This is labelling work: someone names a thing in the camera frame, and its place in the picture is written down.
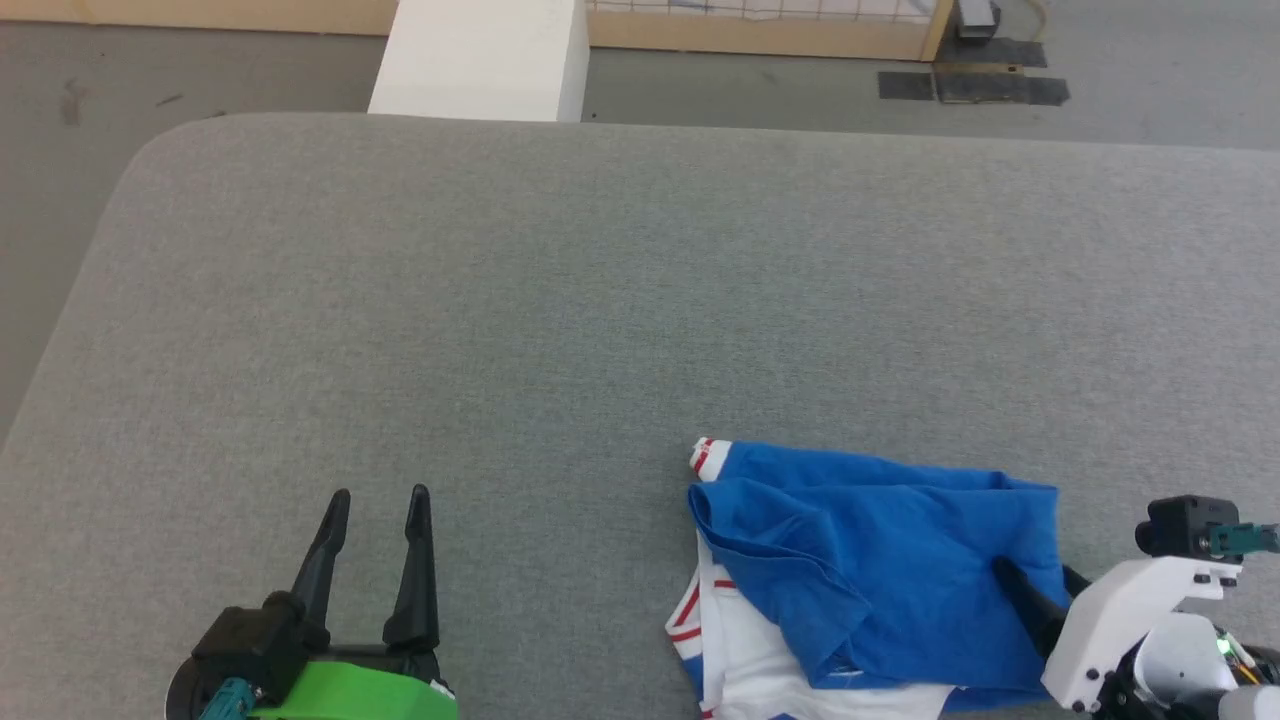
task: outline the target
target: white pillar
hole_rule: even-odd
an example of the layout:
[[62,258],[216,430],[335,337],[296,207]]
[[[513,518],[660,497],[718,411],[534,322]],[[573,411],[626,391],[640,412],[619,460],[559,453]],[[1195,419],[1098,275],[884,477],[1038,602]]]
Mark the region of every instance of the white pillar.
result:
[[370,113],[579,122],[582,0],[401,0]]

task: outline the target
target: red stripe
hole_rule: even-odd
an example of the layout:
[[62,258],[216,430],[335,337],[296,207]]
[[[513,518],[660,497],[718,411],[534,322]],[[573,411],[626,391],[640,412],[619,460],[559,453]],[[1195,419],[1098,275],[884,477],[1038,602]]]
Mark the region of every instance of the red stripe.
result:
[[703,462],[707,462],[707,456],[712,454],[712,443],[716,442],[712,438],[707,438],[703,443],[703,452],[698,456],[698,462],[694,462],[694,471],[700,473],[703,470]]
[[671,642],[678,643],[680,641],[687,641],[689,638],[696,638],[700,634],[703,634],[703,629],[701,628],[694,628],[692,630],[687,630],[687,632],[680,633],[678,635],[671,635]]
[[689,602],[685,609],[680,611],[680,618],[676,618],[676,625],[684,625],[685,620],[689,620],[689,614],[694,611],[694,606],[698,605],[698,591],[699,587],[694,585],[694,592],[689,596]]

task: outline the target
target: teal connector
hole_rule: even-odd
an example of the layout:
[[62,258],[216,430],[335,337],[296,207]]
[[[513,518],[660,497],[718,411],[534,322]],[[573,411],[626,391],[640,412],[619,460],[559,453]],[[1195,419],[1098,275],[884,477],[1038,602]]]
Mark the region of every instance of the teal connector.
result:
[[1280,552],[1276,525],[1220,525],[1208,530],[1208,551],[1213,555]]
[[244,720],[253,710],[253,688],[239,678],[230,678],[214,693],[200,720]]

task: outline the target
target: blue shirt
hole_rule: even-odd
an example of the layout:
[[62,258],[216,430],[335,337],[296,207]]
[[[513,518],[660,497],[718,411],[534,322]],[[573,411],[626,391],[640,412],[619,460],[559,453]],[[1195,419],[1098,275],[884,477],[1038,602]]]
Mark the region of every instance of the blue shirt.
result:
[[1044,661],[992,573],[1066,607],[1057,489],[988,470],[735,442],[689,505],[714,559],[819,688],[960,685],[947,710],[1043,700]]

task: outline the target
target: folded clothing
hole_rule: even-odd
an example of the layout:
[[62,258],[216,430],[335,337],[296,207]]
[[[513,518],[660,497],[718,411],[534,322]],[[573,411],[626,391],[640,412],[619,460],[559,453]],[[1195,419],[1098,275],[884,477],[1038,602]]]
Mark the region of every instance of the folded clothing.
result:
[[698,539],[698,571],[667,621],[704,719],[931,720],[951,685],[815,689],[769,623]]
[[1066,606],[1052,487],[988,470],[704,438],[689,505],[716,564],[814,688],[960,685],[947,710],[1042,700],[1044,662],[992,574]]

